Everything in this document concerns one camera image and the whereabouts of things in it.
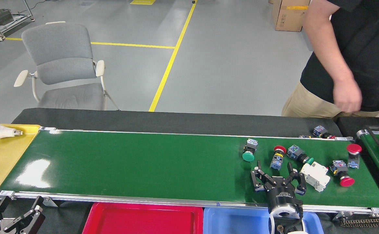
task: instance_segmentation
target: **chair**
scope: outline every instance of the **chair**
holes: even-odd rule
[[[22,40],[37,71],[22,71],[14,86],[19,87],[26,78],[31,78],[33,96],[39,103],[38,107],[102,111],[106,109],[106,98],[109,98],[119,110],[104,85],[104,61],[93,61],[86,27],[63,21],[46,23],[24,31]],[[101,83],[48,90],[42,98],[36,92],[37,78],[50,85],[97,77],[100,77]]]

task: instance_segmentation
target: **white circuit breaker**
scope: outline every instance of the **white circuit breaker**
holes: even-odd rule
[[[328,168],[317,162],[313,162],[311,165],[305,163],[301,169],[301,173],[305,175],[305,181],[319,192],[323,191],[330,181],[330,177],[326,175],[327,171]]]

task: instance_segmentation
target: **chair backrest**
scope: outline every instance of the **chair backrest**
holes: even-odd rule
[[[96,78],[90,36],[83,25],[40,25],[24,31],[22,40],[43,83]]]

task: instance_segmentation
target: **white light bulb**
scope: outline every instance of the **white light bulb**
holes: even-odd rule
[[[5,137],[20,136],[22,134],[23,132],[21,130],[0,125],[0,139]]]

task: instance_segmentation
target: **hand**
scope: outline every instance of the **hand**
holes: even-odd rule
[[[346,113],[360,110],[361,91],[354,78],[334,82],[334,104]]]

